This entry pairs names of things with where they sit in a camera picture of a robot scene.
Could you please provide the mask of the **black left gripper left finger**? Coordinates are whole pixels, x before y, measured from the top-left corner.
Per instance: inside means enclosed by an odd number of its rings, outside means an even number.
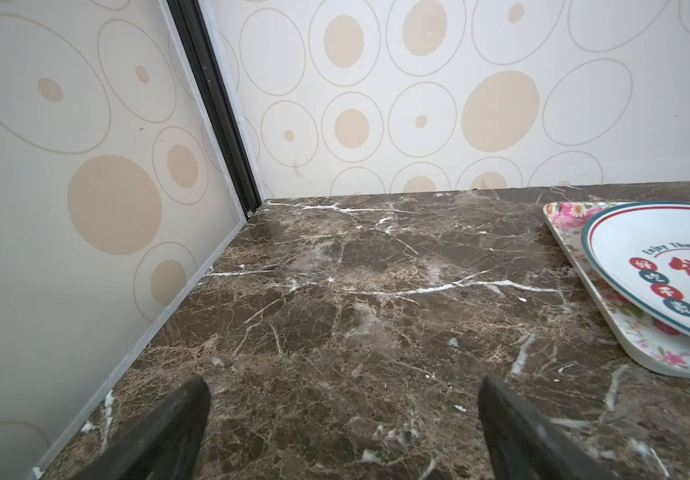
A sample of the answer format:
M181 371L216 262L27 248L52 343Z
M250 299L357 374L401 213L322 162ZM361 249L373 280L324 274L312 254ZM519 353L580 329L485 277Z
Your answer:
M210 408L207 383L192 377L75 477L193 478Z

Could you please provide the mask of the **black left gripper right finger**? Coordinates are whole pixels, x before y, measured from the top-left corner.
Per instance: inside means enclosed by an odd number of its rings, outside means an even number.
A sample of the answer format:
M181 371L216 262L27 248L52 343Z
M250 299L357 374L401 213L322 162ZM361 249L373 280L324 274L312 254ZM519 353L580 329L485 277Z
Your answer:
M482 382L478 412L497 479L615 477L495 376Z

